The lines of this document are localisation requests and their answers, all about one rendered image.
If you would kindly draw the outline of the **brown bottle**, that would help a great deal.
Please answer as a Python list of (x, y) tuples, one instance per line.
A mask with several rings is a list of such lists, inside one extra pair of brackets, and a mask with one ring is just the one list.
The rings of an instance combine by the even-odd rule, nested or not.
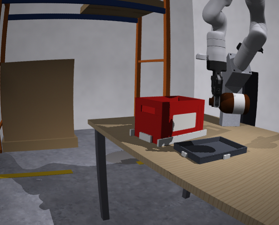
[[(209, 98), (209, 105), (214, 104), (214, 97)], [(247, 114), (250, 109), (250, 98), (247, 94), (223, 93), (220, 96), (219, 109), (223, 113), (230, 114)]]

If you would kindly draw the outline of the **red plastic crate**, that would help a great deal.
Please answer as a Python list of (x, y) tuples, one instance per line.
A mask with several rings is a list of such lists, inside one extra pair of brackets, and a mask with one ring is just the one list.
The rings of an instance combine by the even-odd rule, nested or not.
[(136, 97), (135, 132), (157, 139), (203, 130), (205, 100), (183, 96)]

